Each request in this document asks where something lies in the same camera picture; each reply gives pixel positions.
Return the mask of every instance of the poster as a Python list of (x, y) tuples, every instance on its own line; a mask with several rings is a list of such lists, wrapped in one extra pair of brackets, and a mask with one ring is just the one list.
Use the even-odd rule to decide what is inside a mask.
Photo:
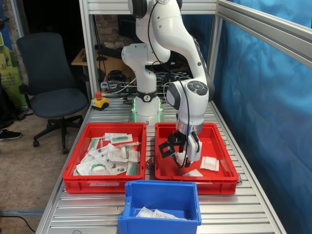
[[(3, 0), (0, 0), (0, 21), (7, 19), (3, 9)], [(16, 107), (27, 106), (24, 95), (19, 92), (21, 85), (18, 63), (12, 50), (7, 23), (0, 26), (0, 74), (3, 89)]]

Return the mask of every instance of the red button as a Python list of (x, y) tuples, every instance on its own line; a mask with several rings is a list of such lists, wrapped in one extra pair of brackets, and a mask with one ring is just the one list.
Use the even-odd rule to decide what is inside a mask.
[(102, 99), (102, 92), (96, 92), (96, 99), (101, 100)]

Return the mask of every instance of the plastic bin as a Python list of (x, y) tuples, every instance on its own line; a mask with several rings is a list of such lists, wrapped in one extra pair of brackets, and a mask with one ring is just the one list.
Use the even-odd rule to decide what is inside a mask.
[[(197, 183), (199, 194), (234, 194), (238, 174), (224, 145), (223, 139), (214, 123), (204, 123), (198, 135), (202, 142), (200, 160), (191, 163), (189, 168), (179, 169), (173, 159), (162, 158), (159, 145), (167, 141), (169, 133), (176, 131), (175, 123), (158, 123), (155, 125), (155, 177), (159, 180), (192, 181)], [(203, 156), (219, 160), (219, 172), (201, 169)], [(197, 169), (203, 177), (188, 177), (183, 174)]]
[[(140, 151), (140, 174), (127, 175), (93, 175), (73, 176), (76, 166), (84, 158), (91, 138), (101, 137), (105, 133), (132, 134), (133, 142), (141, 142), (135, 146)], [(88, 123), (83, 129), (79, 141), (63, 173), (66, 191), (69, 193), (124, 193), (125, 183), (145, 178), (146, 158), (146, 124), (145, 123)]]
[[(158, 209), (180, 219), (136, 217), (139, 209)], [(137, 180), (126, 183), (119, 234), (196, 234), (201, 216), (195, 183)]]

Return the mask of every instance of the wooden desk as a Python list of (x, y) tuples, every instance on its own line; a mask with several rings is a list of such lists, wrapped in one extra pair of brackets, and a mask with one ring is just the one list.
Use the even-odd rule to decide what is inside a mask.
[[(109, 56), (104, 56), (104, 57), (107, 58), (107, 60), (104, 61), (107, 74), (109, 74), (110, 71), (112, 71), (112, 70), (121, 70), (121, 71), (123, 71), (122, 73), (125, 74), (127, 77), (131, 77), (131, 80), (133, 80), (136, 77), (134, 72), (132, 71), (132, 69), (130, 67), (128, 67), (122, 61), (122, 59), (113, 58), (113, 57), (109, 57)], [(76, 56), (76, 58), (72, 62), (72, 65), (88, 66), (88, 63), (84, 62), (83, 58), (86, 58), (85, 49), (82, 49), (79, 52), (79, 54)], [(101, 70), (103, 72), (105, 72), (103, 62), (101, 61), (101, 66), (99, 65), (100, 61), (96, 61), (96, 62), (97, 62), (97, 68), (99, 69), (101, 67)]]

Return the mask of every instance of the shoe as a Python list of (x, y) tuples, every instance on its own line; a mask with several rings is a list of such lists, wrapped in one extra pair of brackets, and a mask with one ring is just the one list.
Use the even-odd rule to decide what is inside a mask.
[(16, 139), (21, 137), (21, 133), (10, 132), (6, 129), (0, 131), (0, 140)]

